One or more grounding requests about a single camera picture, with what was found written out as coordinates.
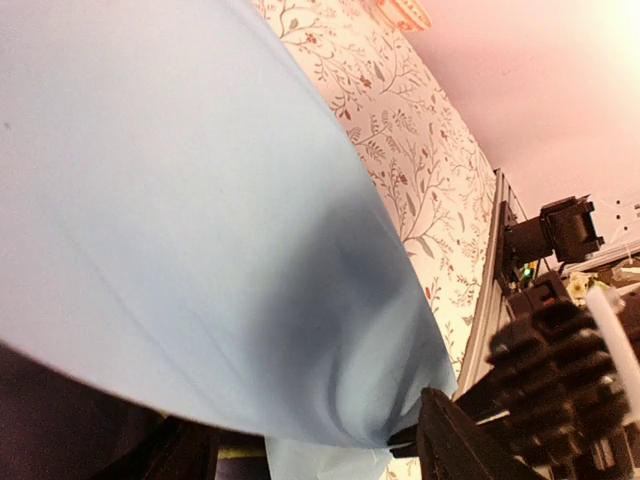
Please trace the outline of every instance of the white cable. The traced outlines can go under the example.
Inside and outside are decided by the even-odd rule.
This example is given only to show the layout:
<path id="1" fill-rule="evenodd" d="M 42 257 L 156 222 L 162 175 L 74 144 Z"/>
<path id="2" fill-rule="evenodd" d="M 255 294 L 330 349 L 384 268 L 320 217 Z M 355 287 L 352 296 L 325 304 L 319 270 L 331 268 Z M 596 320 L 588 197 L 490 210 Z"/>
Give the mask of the white cable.
<path id="1" fill-rule="evenodd" d="M 626 391 L 630 408 L 628 418 L 640 421 L 640 365 L 629 338 L 601 288 L 589 290 L 586 300 Z"/>

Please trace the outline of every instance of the wall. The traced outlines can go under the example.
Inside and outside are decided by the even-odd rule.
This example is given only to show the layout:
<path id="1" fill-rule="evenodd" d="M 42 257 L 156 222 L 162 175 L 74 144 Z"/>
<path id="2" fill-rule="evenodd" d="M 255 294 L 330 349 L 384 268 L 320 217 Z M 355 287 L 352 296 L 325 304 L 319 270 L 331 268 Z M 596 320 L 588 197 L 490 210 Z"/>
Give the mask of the wall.
<path id="1" fill-rule="evenodd" d="M 639 1 L 422 3 L 410 42 L 529 214 L 640 192 Z"/>

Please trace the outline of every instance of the leaf pattern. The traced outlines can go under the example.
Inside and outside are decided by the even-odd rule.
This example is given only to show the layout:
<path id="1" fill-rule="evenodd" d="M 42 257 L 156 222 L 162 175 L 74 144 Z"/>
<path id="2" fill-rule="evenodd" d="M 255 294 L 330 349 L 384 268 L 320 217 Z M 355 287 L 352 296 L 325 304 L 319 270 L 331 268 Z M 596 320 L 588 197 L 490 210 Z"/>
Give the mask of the leaf pattern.
<path id="1" fill-rule="evenodd" d="M 343 125 L 407 249 L 460 372 L 495 177 L 446 93 L 367 0 L 253 0 Z M 383 479 L 420 479 L 415 460 Z"/>

